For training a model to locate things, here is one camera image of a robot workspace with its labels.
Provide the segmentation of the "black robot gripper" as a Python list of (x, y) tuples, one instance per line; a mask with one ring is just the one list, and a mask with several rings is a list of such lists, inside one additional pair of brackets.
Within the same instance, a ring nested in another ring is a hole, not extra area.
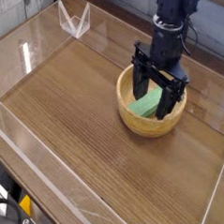
[(184, 89), (189, 83), (189, 77), (181, 65), (181, 54), (186, 46), (187, 20), (164, 22), (155, 15), (153, 24), (151, 43), (137, 40), (134, 44), (132, 83), (135, 99), (147, 94), (150, 80), (163, 89), (156, 113), (156, 118), (161, 121), (185, 97)]

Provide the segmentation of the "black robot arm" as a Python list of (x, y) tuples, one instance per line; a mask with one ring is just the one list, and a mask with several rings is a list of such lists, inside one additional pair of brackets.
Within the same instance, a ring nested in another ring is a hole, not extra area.
[(158, 120), (171, 113), (180, 102), (189, 84), (181, 56), (189, 53), (185, 40), (190, 16), (197, 11), (200, 0), (157, 0), (153, 18), (154, 33), (150, 44), (137, 40), (132, 56), (133, 94), (136, 100), (147, 94), (154, 81), (162, 89), (155, 116)]

